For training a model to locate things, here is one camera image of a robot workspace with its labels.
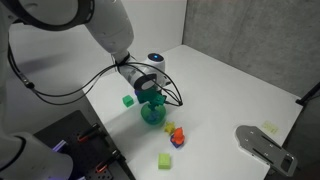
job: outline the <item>gray wall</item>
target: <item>gray wall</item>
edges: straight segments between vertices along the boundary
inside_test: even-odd
[[[188,0],[183,43],[303,96],[320,80],[319,0]]]

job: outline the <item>metal bracket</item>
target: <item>metal bracket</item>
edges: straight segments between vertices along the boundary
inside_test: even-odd
[[[255,126],[239,126],[236,130],[240,147],[265,161],[284,176],[293,176],[298,160]]]

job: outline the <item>white table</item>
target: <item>white table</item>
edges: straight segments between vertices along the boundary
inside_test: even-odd
[[[301,111],[298,97],[187,46],[162,55],[184,101],[179,108],[166,106],[167,120],[184,129],[182,149],[172,146],[163,129],[141,119],[137,101],[123,105],[122,97],[135,96],[121,75],[101,78],[87,95],[136,179],[264,179],[269,166],[239,148],[235,130],[257,126],[282,145]],[[279,128],[275,135],[261,128],[265,121]],[[171,170],[158,170],[159,153],[170,153]]]

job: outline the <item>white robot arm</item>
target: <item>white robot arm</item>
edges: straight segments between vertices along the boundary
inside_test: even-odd
[[[133,41],[132,26],[121,0],[0,0],[0,178],[67,179],[73,167],[69,156],[53,152],[28,133],[7,135],[2,129],[8,32],[16,20],[49,31],[63,31],[85,24],[118,64],[135,61],[127,50]],[[164,71],[163,58],[153,56],[144,63]],[[164,77],[159,72],[141,65],[134,66],[141,71],[120,66],[119,72],[135,89],[152,87],[154,82],[150,79],[163,85]]]

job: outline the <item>green block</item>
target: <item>green block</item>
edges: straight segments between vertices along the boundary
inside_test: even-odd
[[[159,169],[170,169],[171,168],[170,154],[159,154],[158,168]]]
[[[122,98],[122,102],[126,107],[130,107],[133,105],[133,99],[130,95]]]

